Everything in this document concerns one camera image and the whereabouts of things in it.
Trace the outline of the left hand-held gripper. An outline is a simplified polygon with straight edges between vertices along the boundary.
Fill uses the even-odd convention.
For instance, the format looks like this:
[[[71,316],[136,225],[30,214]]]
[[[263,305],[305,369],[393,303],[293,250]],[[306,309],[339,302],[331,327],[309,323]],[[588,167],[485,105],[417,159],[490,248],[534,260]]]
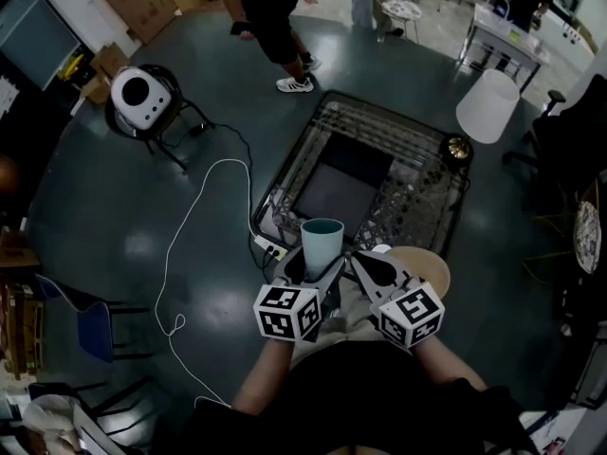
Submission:
[[[275,340],[315,342],[322,322],[322,301],[340,280],[347,259],[340,255],[315,280],[316,288],[264,284],[253,304],[262,337]],[[276,278],[300,285],[306,266],[301,246],[288,252],[276,265]]]

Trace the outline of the pale plastic cup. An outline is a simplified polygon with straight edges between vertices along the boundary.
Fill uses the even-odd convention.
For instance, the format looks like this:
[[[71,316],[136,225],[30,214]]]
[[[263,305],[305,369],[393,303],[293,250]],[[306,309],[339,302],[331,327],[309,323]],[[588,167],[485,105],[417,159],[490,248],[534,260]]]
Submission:
[[[318,278],[341,254],[344,224],[328,218],[316,218],[301,224],[301,239],[307,277]]]

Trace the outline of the person's left forearm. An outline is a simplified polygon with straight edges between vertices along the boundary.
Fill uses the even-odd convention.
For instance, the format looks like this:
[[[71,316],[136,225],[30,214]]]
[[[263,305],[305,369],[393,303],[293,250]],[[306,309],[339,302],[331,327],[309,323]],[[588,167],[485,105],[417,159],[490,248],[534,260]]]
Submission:
[[[268,339],[253,368],[231,403],[231,408],[259,415],[276,398],[289,371],[295,345]]]

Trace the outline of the person's right forearm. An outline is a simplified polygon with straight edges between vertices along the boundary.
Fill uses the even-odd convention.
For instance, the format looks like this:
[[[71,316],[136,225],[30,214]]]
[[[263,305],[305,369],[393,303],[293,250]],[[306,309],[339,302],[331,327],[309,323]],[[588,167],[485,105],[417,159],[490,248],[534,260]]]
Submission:
[[[423,339],[411,348],[411,353],[435,384],[447,385],[465,379],[477,391],[487,389],[481,376],[437,336]]]

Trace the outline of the white power strip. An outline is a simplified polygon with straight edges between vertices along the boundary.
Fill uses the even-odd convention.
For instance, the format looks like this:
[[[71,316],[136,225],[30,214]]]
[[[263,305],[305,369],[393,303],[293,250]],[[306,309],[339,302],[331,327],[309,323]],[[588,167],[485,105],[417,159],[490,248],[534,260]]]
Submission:
[[[287,250],[285,248],[272,243],[269,239],[265,238],[262,235],[256,235],[254,237],[254,243],[261,249],[263,249],[265,253],[270,255],[272,258],[275,258],[277,261],[281,261],[287,253]]]

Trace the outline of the round beige stool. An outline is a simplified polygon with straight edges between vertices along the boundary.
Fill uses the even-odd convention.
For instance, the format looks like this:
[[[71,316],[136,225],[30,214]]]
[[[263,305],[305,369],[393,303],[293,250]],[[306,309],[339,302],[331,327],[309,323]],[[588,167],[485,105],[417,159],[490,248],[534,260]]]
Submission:
[[[440,256],[415,246],[393,247],[387,254],[404,263],[413,276],[429,282],[440,300],[445,298],[451,286],[451,272]]]

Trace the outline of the person's black shirt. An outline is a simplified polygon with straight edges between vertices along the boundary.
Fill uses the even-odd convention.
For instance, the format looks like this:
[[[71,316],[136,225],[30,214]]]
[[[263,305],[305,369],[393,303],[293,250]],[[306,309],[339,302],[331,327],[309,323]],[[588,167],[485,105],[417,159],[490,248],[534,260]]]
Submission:
[[[505,387],[435,384],[410,351],[343,341],[306,357],[259,415],[197,404],[185,455],[540,455]]]

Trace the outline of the patterned round seat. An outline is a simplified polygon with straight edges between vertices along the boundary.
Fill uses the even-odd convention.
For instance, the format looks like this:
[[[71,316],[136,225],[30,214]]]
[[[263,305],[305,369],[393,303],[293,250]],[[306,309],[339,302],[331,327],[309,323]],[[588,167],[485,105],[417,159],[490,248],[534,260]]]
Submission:
[[[600,219],[599,179],[596,178],[579,199],[574,213],[534,216],[534,220],[547,223],[562,238],[566,238],[569,247],[562,251],[546,253],[521,259],[523,269],[536,281],[543,283],[531,269],[535,262],[556,260],[573,256],[583,273],[593,275],[598,269],[602,247],[602,225]],[[572,232],[567,235],[553,222],[555,218],[573,217]]]

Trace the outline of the blue chair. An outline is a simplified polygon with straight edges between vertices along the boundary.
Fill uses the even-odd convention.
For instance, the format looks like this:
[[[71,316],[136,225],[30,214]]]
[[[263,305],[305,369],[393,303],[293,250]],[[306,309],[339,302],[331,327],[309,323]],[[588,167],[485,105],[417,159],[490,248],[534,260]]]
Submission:
[[[114,340],[113,317],[147,314],[148,308],[127,307],[121,301],[103,300],[41,274],[36,274],[35,278],[47,299],[63,298],[76,312],[79,344],[89,355],[107,364],[153,356],[151,353],[118,354],[117,350],[126,348],[127,344]]]

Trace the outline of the white chair patterned cushion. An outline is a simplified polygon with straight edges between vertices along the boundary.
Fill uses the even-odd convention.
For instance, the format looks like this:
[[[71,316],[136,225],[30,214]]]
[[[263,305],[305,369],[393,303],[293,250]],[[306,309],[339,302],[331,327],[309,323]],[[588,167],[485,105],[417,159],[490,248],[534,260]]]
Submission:
[[[377,27],[377,40],[382,43],[388,35],[408,38],[407,25],[412,24],[414,40],[419,43],[417,23],[422,11],[411,0],[373,0],[373,16]]]

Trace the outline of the folded cardboard box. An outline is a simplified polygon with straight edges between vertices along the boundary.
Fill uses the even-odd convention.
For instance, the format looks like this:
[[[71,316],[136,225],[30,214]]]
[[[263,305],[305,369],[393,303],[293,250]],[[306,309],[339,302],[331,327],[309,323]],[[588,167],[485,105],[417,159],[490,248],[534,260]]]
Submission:
[[[80,97],[95,104],[104,104],[110,97],[112,81],[129,63],[129,58],[116,43],[104,45],[90,63],[95,73],[82,87]]]

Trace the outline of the wooden pallet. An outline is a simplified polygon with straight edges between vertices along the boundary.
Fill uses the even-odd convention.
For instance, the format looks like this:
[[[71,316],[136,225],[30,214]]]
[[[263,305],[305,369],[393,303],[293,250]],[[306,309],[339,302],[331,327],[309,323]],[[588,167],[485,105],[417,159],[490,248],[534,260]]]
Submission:
[[[43,369],[44,302],[30,284],[0,282],[0,364],[21,381]]]

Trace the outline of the glass entrance door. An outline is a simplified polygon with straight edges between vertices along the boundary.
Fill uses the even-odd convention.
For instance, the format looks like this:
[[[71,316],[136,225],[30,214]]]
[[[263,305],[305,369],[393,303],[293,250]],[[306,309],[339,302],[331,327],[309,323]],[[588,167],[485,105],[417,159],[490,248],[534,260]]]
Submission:
[[[0,9],[0,51],[42,90],[79,46],[46,0],[9,0]]]

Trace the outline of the black frame chair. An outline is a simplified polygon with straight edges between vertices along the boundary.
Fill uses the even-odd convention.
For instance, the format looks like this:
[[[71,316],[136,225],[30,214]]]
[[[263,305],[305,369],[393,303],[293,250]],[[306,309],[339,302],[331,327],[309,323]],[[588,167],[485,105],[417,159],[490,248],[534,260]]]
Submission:
[[[150,375],[78,384],[74,422],[94,455],[143,455],[154,428],[156,381]]]

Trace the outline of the white metal-frame table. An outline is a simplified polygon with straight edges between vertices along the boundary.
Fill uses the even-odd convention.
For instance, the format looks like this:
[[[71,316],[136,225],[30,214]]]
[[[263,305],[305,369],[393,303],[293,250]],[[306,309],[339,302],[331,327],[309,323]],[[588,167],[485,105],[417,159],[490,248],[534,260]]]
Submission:
[[[505,57],[510,58],[509,61],[516,66],[516,71],[511,74],[513,81],[516,81],[522,69],[529,72],[528,77],[520,86],[520,91],[524,92],[540,69],[549,64],[550,53],[543,41],[514,26],[511,22],[497,24],[489,10],[484,7],[484,3],[476,3],[474,6],[474,13],[466,39],[456,60],[456,66],[460,67],[468,62],[470,68],[480,71],[485,69],[484,64],[475,65],[472,59],[468,58],[470,47],[476,43],[488,52],[489,57],[498,53],[497,61],[501,61]]]

